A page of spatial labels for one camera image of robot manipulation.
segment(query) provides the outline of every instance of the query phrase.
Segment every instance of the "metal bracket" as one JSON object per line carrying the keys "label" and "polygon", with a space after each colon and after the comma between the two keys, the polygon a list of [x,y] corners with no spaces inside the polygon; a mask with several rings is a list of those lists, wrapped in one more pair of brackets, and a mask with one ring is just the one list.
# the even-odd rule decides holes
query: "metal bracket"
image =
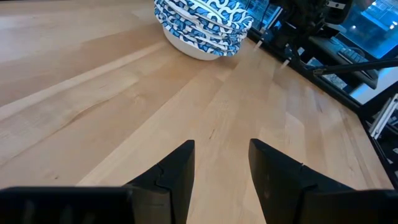
{"label": "metal bracket", "polygon": [[372,138],[374,139],[379,138],[381,131],[384,129],[384,127],[388,122],[388,119],[390,119],[392,113],[396,110],[397,107],[398,107],[398,93],[396,93],[393,98],[389,98],[387,100],[387,103],[380,110],[379,115],[371,125],[369,132]]}

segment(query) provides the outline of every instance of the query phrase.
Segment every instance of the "stack of plates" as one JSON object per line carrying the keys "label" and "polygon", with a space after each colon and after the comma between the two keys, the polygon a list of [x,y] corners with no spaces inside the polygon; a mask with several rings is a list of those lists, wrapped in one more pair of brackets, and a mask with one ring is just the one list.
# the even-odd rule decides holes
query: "stack of plates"
{"label": "stack of plates", "polygon": [[202,60],[236,54],[253,22],[236,0],[155,0],[155,15],[176,48]]}

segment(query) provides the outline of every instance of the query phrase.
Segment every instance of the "window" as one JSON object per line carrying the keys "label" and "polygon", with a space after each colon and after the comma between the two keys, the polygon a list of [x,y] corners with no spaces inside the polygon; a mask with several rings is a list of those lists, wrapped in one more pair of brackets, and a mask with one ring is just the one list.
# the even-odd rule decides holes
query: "window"
{"label": "window", "polygon": [[276,16],[280,7],[269,4],[268,1],[261,0],[239,0],[240,3],[246,6],[250,15],[254,18],[252,27],[261,30],[261,28],[268,25]]}
{"label": "window", "polygon": [[382,58],[398,44],[398,2],[376,0],[363,12],[353,6],[342,26],[346,38]]}

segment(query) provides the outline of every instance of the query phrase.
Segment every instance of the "wood grain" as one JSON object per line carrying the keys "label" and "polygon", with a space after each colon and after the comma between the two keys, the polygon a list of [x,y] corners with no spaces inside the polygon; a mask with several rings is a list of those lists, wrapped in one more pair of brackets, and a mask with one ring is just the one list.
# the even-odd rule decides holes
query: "wood grain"
{"label": "wood grain", "polygon": [[248,162],[259,138],[356,189],[392,188],[352,111],[250,40],[231,58],[190,58],[152,11],[0,3],[0,187],[121,185],[194,139],[188,222],[265,223]]}

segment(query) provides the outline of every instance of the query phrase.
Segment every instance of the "blue patterned plate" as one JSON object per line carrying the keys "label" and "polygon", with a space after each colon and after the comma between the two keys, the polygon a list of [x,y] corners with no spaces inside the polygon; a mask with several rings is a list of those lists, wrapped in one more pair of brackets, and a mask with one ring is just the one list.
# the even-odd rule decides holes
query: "blue patterned plate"
{"label": "blue patterned plate", "polygon": [[237,0],[164,1],[179,13],[199,16],[227,29],[248,30],[253,22],[253,18]]}
{"label": "blue patterned plate", "polygon": [[247,35],[247,32],[226,29],[224,27],[220,27],[212,22],[207,21],[202,17],[192,16],[190,14],[188,16],[179,14],[178,12],[174,11],[174,9],[171,8],[164,0],[155,0],[155,5],[158,7],[159,10],[161,10],[164,14],[166,14],[167,17],[174,16],[176,19],[180,20],[186,26],[195,27],[200,32],[208,34],[213,38],[227,37],[229,39],[234,39],[234,40],[240,39],[241,41]]}
{"label": "blue patterned plate", "polygon": [[233,45],[241,42],[245,37],[246,33],[243,33],[238,37],[230,37],[230,36],[220,36],[216,34],[212,34],[206,30],[201,29],[200,27],[196,26],[192,22],[185,20],[179,16],[179,14],[170,12],[171,8],[168,9],[168,5],[164,2],[162,4],[157,4],[155,2],[155,6],[158,10],[160,10],[166,19],[171,22],[173,25],[177,26],[179,30],[185,30],[188,34],[192,37],[199,37],[200,39],[204,40],[205,42],[215,43],[215,46],[219,45]]}
{"label": "blue patterned plate", "polygon": [[191,37],[188,34],[184,34],[184,31],[179,30],[178,26],[173,25],[167,20],[167,17],[160,12],[155,7],[155,15],[158,21],[174,36],[179,38],[181,41],[200,49],[203,52],[211,53],[220,56],[233,56],[240,48],[241,43],[237,43],[235,45],[228,46],[228,50],[222,50],[218,47],[215,47],[208,42],[204,42],[195,37]]}

